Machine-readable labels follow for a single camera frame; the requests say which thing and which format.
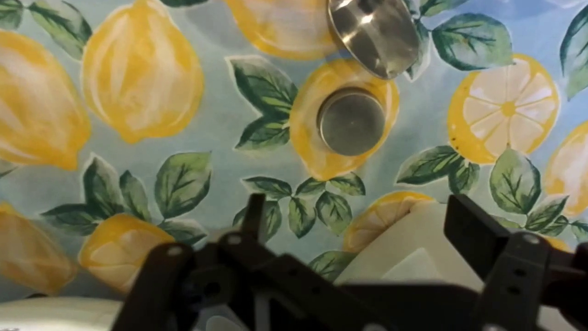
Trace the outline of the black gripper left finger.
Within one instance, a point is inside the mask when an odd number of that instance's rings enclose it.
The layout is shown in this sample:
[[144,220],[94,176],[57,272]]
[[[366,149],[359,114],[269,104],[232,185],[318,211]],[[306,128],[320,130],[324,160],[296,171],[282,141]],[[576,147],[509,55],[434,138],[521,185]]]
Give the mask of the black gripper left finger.
[[269,202],[254,193],[238,230],[201,250],[151,250],[113,331],[192,331],[215,305],[228,305],[252,331],[335,331],[340,292],[293,255],[265,246]]

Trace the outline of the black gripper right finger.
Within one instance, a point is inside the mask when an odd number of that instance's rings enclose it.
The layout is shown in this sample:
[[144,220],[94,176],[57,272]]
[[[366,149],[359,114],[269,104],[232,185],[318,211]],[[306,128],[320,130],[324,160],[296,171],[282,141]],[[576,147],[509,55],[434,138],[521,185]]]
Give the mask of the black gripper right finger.
[[475,331],[539,331],[541,307],[588,329],[588,244],[555,248],[532,231],[509,231],[467,195],[447,202],[443,233],[484,279]]

